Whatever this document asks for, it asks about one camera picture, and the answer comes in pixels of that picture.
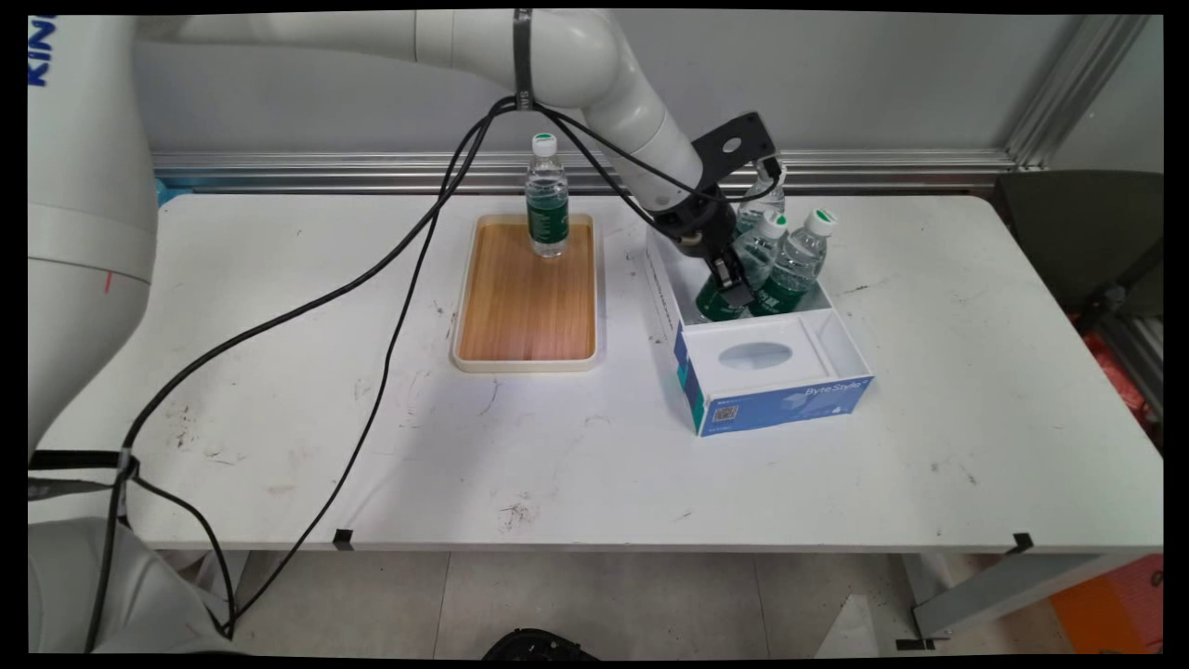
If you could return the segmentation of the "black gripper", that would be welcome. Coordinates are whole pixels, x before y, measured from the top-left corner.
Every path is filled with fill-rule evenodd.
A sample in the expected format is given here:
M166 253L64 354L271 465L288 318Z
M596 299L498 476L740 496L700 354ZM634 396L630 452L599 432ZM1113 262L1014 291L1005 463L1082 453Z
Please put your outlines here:
M734 250L738 217L723 196L719 188L691 194L675 206L654 212L653 226L682 255L706 261L715 292L732 310L740 310L751 304L754 292L747 278L746 255Z

